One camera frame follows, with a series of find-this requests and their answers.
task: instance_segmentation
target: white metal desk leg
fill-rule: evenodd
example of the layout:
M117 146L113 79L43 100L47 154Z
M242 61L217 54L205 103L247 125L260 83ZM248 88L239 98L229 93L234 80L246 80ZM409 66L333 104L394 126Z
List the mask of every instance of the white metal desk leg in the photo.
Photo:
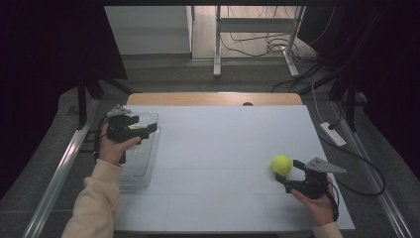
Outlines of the white metal desk leg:
M220 48L220 24L221 24L221 15L220 15L220 6L217 6L216 10L216 45L214 49L214 65L213 65L213 76L220 77L222 70L222 59L221 54L222 50Z
M293 48L294 39L297 35L297 29L299 29L300 20L302 18L304 7L298 6L297 15L294 16L293 28L291 29L289 40L287 43L286 48L283 51L284 59L286 60L287 66L289 68L290 74L292 77L299 76L299 72L297 72L296 65L293 61L293 55L291 54L291 50Z

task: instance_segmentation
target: beige sleeve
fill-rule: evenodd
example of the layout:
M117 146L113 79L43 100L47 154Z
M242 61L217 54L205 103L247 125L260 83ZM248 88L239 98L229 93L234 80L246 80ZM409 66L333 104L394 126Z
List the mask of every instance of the beige sleeve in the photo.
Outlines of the beige sleeve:
M316 238L343 238L337 222L315 227L313 232Z
M118 177L121 167L97 160L92 176L74 203L62 237L113 237L118 209Z

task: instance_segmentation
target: white power strip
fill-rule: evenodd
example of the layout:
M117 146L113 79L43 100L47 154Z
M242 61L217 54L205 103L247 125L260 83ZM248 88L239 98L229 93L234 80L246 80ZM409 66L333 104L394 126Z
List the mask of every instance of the white power strip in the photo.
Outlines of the white power strip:
M328 137L337 145L337 146L344 146L346 145L346 142L343 140L343 138L336 132L336 130L328 129L330 126L330 123L324 122L320 124L322 130L328 135Z

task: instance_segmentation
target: yellow object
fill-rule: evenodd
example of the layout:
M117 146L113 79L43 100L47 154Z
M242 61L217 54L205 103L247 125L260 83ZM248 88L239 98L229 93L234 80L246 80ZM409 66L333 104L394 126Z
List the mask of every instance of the yellow object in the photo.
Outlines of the yellow object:
M271 169L282 176L287 176L290 173L291 168L292 163L287 156L275 156L271 161Z

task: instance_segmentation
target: sleeve cuff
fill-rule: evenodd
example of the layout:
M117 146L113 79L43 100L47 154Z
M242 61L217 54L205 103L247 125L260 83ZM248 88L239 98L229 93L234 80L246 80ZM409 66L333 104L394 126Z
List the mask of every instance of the sleeve cuff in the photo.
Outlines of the sleeve cuff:
M92 178L108 183L117 184L123 168L114 166L102 160L96 160L96 166L92 172Z
M337 222L332 222L327 225L318 226L313 229L315 237L334 237L340 238L343 237L339 227L337 226Z

